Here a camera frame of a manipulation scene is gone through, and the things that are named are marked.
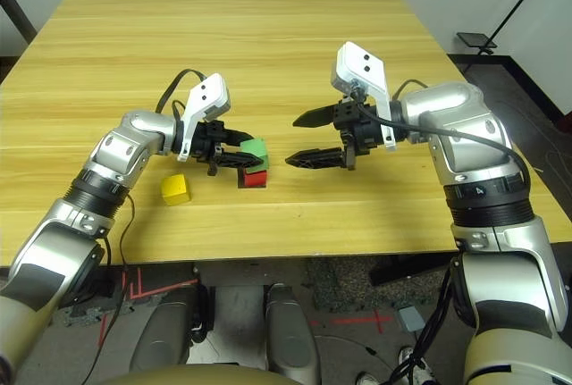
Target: wood grain tabletop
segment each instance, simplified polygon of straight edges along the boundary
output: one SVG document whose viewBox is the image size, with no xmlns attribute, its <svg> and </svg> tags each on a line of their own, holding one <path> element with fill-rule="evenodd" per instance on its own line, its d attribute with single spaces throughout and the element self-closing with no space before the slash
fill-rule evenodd
<svg viewBox="0 0 572 385">
<path fill-rule="evenodd" d="M 408 78 L 462 80 L 402 0 L 63 0 L 0 92 L 0 264 L 12 261 L 94 145 L 124 113 L 153 110 L 184 68 L 220 72 L 230 129 L 265 139 L 267 188 L 237 189 L 236 172 L 154 157 L 132 195 L 129 262 L 288 255 L 406 253 L 455 248 L 451 217 L 427 146 L 399 144 L 357 169 L 295 169 L 284 159 L 340 146 L 337 131 L 294 128 L 304 111 L 333 104 L 338 48 L 354 41 L 385 61 L 391 91 Z M 187 99 L 192 77 L 173 97 Z M 162 178 L 183 172 L 192 200 L 167 206 Z M 532 204 L 552 241 L 572 226 L 533 174 Z M 124 206 L 111 234 L 130 216 Z"/>
</svg>

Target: cube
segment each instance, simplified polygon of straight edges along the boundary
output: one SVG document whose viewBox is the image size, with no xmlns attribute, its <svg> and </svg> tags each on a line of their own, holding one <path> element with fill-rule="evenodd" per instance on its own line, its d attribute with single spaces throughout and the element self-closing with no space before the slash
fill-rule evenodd
<svg viewBox="0 0 572 385">
<path fill-rule="evenodd" d="M 190 186 L 182 173 L 165 178 L 161 182 L 161 196 L 169 206 L 190 201 Z"/>
<path fill-rule="evenodd" d="M 265 187 L 266 186 L 266 171 L 243 173 L 244 187 Z"/>
<path fill-rule="evenodd" d="M 256 157 L 264 160 L 264 163 L 246 169 L 246 173 L 255 173 L 268 170 L 268 152 L 266 143 L 262 138 L 249 139 L 240 143 L 240 151 L 243 153 L 251 153 Z"/>
</svg>

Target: shoe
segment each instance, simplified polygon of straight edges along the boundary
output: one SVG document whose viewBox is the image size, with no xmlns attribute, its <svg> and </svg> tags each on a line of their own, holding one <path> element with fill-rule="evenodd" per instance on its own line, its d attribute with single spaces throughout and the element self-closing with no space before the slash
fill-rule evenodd
<svg viewBox="0 0 572 385">
<path fill-rule="evenodd" d="M 398 364 L 403 363 L 407 360 L 411 354 L 413 354 L 412 347 L 403 347 L 400 350 L 400 354 L 398 356 Z M 424 358 L 421 358 L 421 367 L 415 366 L 413 368 L 413 385 L 435 385 L 437 384 L 437 380 L 435 379 L 435 375 Z M 403 383 L 408 383 L 408 377 L 406 376 L 403 378 Z"/>
<path fill-rule="evenodd" d="M 379 381 L 372 374 L 362 372 L 356 378 L 356 385 L 379 385 Z"/>
</svg>

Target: cable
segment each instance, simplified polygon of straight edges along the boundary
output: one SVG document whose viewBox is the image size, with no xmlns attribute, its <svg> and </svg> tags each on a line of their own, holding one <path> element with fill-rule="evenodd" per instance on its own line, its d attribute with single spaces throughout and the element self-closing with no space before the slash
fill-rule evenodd
<svg viewBox="0 0 572 385">
<path fill-rule="evenodd" d="M 433 344 L 437 333 L 441 329 L 443 322 L 447 317 L 451 297 L 452 291 L 450 288 L 450 269 L 447 269 L 445 275 L 443 276 L 437 306 L 427 321 L 427 324 L 421 331 L 421 334 L 419 335 L 419 338 L 413 347 L 413 352 L 407 360 L 399 364 L 392 371 L 390 378 L 382 385 L 392 385 L 405 376 L 408 376 L 409 384 L 413 384 L 413 369 L 418 365 L 422 365 L 421 358 L 423 358 L 427 349 Z"/>
<path fill-rule="evenodd" d="M 176 121 L 179 121 L 181 119 L 181 113 L 179 113 L 177 105 L 181 106 L 183 111 L 186 110 L 187 108 L 185 107 L 185 104 L 178 99 L 173 99 L 173 101 L 171 102 L 172 116 L 175 118 Z"/>
<path fill-rule="evenodd" d="M 315 339 L 333 339 L 333 340 L 339 340 L 341 342 L 348 342 L 348 343 L 353 343 L 354 345 L 358 345 L 359 347 L 362 347 L 363 349 L 365 349 L 366 352 L 370 356 L 373 356 L 373 357 L 377 358 L 379 361 L 381 361 L 382 364 L 385 367 L 387 367 L 390 371 L 392 370 L 391 366 L 383 358 L 381 358 L 380 356 L 377 355 L 377 351 L 375 351 L 372 347 L 364 345 L 363 343 L 359 343 L 357 340 L 343 338 L 342 336 L 334 336 L 332 334 L 317 334 L 314 336 L 314 338 Z"/>
<path fill-rule="evenodd" d="M 109 239 L 107 237 L 104 238 L 105 242 L 105 251 L 107 252 L 107 270 L 111 267 L 111 245 L 109 245 Z"/>
<path fill-rule="evenodd" d="M 104 334 L 103 338 L 101 339 L 101 342 L 99 343 L 99 348 L 97 349 L 96 356 L 93 360 L 93 363 L 91 364 L 91 367 L 89 368 L 88 374 L 86 375 L 86 378 L 83 380 L 81 385 L 85 385 L 88 382 L 89 377 L 91 376 L 91 373 L 96 368 L 97 361 L 99 360 L 99 356 L 101 355 L 101 350 L 104 347 L 105 341 L 107 340 L 107 336 L 109 335 L 109 332 L 111 331 L 111 329 L 115 325 L 117 318 L 119 318 L 119 314 L 121 313 L 121 310 L 122 310 L 123 299 L 127 295 L 127 288 L 130 285 L 129 266 L 128 266 L 127 262 L 125 261 L 125 255 L 123 254 L 123 239 L 125 238 L 125 234 L 127 233 L 127 230 L 129 229 L 129 227 L 131 226 L 131 224 L 135 220 L 135 202 L 133 202 L 133 198 L 130 195 L 127 195 L 127 198 L 130 200 L 130 203 L 131 203 L 131 218 L 130 218 L 129 222 L 127 223 L 127 225 L 125 226 L 125 229 L 123 229 L 122 235 L 119 239 L 119 252 L 122 256 L 123 273 L 125 273 L 125 282 L 123 283 L 124 285 L 123 285 L 121 295 L 120 295 L 119 299 L 117 300 L 117 305 L 115 306 L 114 316 L 111 318 L 111 321 L 109 322 L 109 326 L 107 326 L 107 330 L 105 331 L 105 334 Z"/>
<path fill-rule="evenodd" d="M 415 84 L 421 86 L 422 88 L 428 88 L 429 87 L 423 81 L 419 81 L 417 79 L 405 80 L 405 81 L 403 81 L 403 84 L 401 84 L 400 88 L 398 88 L 397 91 L 393 94 L 393 96 L 391 97 L 391 100 L 397 101 L 401 95 L 401 91 L 410 83 L 415 83 Z"/>
<path fill-rule="evenodd" d="M 163 111 L 163 108 L 167 104 L 167 101 L 169 100 L 169 98 L 171 97 L 172 92 L 175 91 L 175 89 L 177 88 L 177 86 L 181 82 L 182 78 L 185 75 L 187 75 L 189 72 L 192 72 L 193 74 L 197 75 L 197 77 L 201 81 L 204 81 L 206 79 L 206 75 L 203 74 L 201 71 L 186 69 L 186 70 L 182 70 L 181 72 L 179 72 L 177 74 L 177 76 L 174 78 L 174 80 L 171 81 L 171 84 L 167 87 L 165 92 L 159 98 L 159 102 L 157 102 L 157 107 L 155 108 L 156 113 L 160 114 Z"/>
<path fill-rule="evenodd" d="M 500 150 L 505 155 L 511 157 L 515 163 L 517 164 L 518 168 L 522 172 L 522 179 L 525 184 L 526 190 L 530 190 L 530 173 L 528 172 L 528 168 L 526 167 L 526 163 L 520 155 L 511 148 L 499 144 L 498 142 L 491 141 L 487 138 L 478 137 L 477 135 L 471 135 L 465 132 L 457 132 L 455 130 L 445 130 L 445 129 L 434 129 L 434 128 L 424 128 L 423 126 L 416 126 L 412 124 L 401 123 L 399 121 L 391 121 L 385 120 L 377 115 L 371 114 L 367 109 L 364 107 L 365 101 L 357 101 L 357 109 L 364 114 L 365 117 L 372 121 L 377 121 L 381 123 L 383 126 L 388 126 L 394 129 L 402 129 L 402 130 L 409 130 L 415 132 L 424 132 L 424 133 L 431 133 L 433 135 L 438 135 L 441 137 L 451 137 L 451 138 L 463 138 L 468 139 L 469 141 L 477 142 L 480 144 L 485 144 L 486 146 L 490 146 L 492 148 L 496 148 Z"/>
</svg>

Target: silver robot arm segment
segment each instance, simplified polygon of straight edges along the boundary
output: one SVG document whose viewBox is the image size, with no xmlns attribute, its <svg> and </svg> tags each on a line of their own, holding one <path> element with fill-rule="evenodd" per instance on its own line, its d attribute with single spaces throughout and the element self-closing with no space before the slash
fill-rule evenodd
<svg viewBox="0 0 572 385">
<path fill-rule="evenodd" d="M 511 147 L 475 86 L 442 84 L 400 102 L 409 124 Z M 408 139 L 429 144 L 462 253 L 451 268 L 454 304 L 476 328 L 465 383 L 570 383 L 572 349 L 558 335 L 568 318 L 568 296 L 518 166 L 500 150 L 463 138 L 409 132 Z"/>
<path fill-rule="evenodd" d="M 0 290 L 0 383 L 12 383 L 58 306 L 84 289 L 104 250 L 114 216 L 152 155 L 179 154 L 216 166 L 249 167 L 262 161 L 246 153 L 225 153 L 252 139 L 227 130 L 216 117 L 230 109 L 223 78 L 213 74 L 195 86 L 181 119 L 149 111 L 123 116 L 120 126 L 97 144 L 68 192 L 57 199 L 13 260 Z"/>
<path fill-rule="evenodd" d="M 13 382 L 54 310 L 80 293 L 104 254 L 96 239 L 114 225 L 149 157 L 171 151 L 174 130 L 173 117 L 125 114 L 22 246 L 0 290 L 0 383 Z"/>
</svg>

